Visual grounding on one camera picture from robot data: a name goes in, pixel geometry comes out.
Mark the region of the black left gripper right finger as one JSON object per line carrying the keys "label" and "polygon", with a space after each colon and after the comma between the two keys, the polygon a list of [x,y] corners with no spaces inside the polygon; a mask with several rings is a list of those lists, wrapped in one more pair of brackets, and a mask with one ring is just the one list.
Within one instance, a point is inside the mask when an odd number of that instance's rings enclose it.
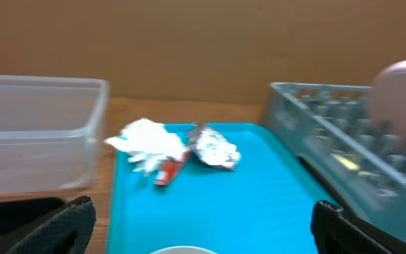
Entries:
{"label": "black left gripper right finger", "polygon": [[319,254],[406,254],[406,243],[320,200],[312,210],[310,224]]}

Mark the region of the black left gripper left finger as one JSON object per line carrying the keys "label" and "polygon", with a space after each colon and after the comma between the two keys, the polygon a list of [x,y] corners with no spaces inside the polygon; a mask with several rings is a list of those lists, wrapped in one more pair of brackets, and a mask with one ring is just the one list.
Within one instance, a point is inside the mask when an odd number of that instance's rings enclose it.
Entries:
{"label": "black left gripper left finger", "polygon": [[91,198],[80,196],[0,236],[0,254],[84,253],[96,221]]}

